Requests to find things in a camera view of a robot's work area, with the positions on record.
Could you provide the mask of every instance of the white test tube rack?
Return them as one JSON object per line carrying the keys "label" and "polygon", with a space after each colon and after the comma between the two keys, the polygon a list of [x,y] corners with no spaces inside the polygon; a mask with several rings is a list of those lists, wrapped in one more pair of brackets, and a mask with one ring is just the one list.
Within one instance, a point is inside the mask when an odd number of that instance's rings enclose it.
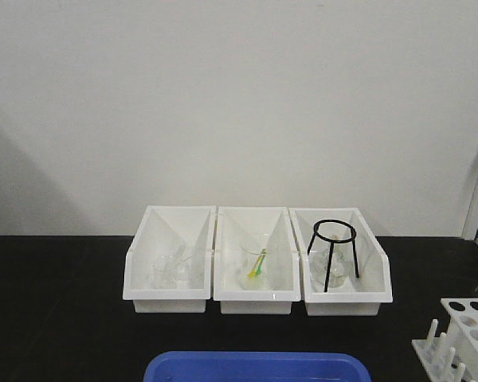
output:
{"label": "white test tube rack", "polygon": [[442,298],[450,322],[436,337],[432,320],[425,340],[413,347],[432,382],[478,382],[478,298]]}

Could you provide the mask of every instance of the blue plastic tray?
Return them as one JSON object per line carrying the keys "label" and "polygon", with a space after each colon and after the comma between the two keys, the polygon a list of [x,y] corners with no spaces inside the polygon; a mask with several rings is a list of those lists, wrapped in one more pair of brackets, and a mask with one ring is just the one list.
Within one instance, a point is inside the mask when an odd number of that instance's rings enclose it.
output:
{"label": "blue plastic tray", "polygon": [[147,367],[143,382],[371,382],[346,354],[168,352]]}

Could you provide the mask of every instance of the glass beaker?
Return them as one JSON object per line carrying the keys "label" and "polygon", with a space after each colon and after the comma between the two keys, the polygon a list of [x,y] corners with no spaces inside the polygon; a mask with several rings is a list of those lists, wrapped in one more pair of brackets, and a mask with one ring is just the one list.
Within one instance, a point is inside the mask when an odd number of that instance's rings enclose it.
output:
{"label": "glass beaker", "polygon": [[269,234],[242,238],[241,264],[237,279],[244,290],[269,290],[269,261],[276,246],[268,244]]}
{"label": "glass beaker", "polygon": [[[329,249],[322,251],[310,251],[308,262],[313,289],[316,292],[322,292],[326,282],[327,263],[329,261]],[[343,253],[335,245],[333,257],[331,259],[331,269],[329,270],[328,287],[338,288],[343,285],[349,275],[348,266],[343,258]]]}

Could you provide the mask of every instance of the plastic bin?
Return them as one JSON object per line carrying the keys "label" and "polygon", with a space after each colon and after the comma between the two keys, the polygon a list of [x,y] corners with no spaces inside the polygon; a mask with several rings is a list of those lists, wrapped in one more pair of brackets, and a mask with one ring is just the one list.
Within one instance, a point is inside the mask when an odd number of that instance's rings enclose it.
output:
{"label": "plastic bin", "polygon": [[123,299],[138,313],[204,312],[215,223],[215,206],[147,207],[126,255]]}
{"label": "plastic bin", "polygon": [[[289,211],[300,250],[303,297],[308,315],[376,315],[381,302],[393,301],[388,257],[358,209],[289,209]],[[331,287],[327,292],[323,291],[322,285],[317,281],[320,269],[313,266],[315,263],[311,266],[307,254],[313,226],[320,220],[341,220],[352,225],[357,232],[355,246],[360,277],[356,278],[354,271],[349,271],[343,285]],[[327,229],[325,236],[339,239],[350,237],[348,228],[343,225],[330,224],[324,229]],[[327,253],[329,246],[329,243],[317,238],[311,249]],[[345,259],[345,266],[353,270],[351,243],[339,246]]]}
{"label": "plastic bin", "polygon": [[371,382],[361,362],[334,353],[168,352],[143,382]]}
{"label": "plastic bin", "polygon": [[214,300],[220,301],[221,312],[290,314],[292,302],[300,299],[299,260],[288,210],[220,207]]}

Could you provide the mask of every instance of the white plastic tray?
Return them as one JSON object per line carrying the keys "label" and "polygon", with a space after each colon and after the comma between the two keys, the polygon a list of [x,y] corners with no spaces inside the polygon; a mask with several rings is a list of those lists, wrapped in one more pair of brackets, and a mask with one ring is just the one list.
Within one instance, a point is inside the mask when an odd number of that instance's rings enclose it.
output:
{"label": "white plastic tray", "polygon": [[[267,255],[257,288],[244,267],[244,247],[260,242]],[[223,314],[290,314],[301,299],[298,255],[285,207],[220,207],[214,252],[214,300]]]}
{"label": "white plastic tray", "polygon": [[[392,302],[390,265],[386,253],[358,209],[289,209],[300,251],[303,278],[303,298],[310,316],[376,315],[381,302]],[[313,235],[313,225],[319,220],[336,219],[352,225],[356,232],[359,279],[349,275],[339,287],[327,292],[314,283],[308,262],[307,249]],[[336,232],[327,232],[340,239],[347,237],[346,227],[337,226]],[[315,239],[312,250],[325,250],[325,241]],[[340,244],[344,258],[352,262],[352,246]]]}
{"label": "white plastic tray", "polygon": [[[205,311],[211,295],[215,222],[215,206],[147,207],[124,270],[123,298],[133,300],[136,312]],[[162,281],[165,275],[173,276],[165,263],[161,273],[157,267],[166,256],[183,259],[187,267],[180,267],[177,276]]]}

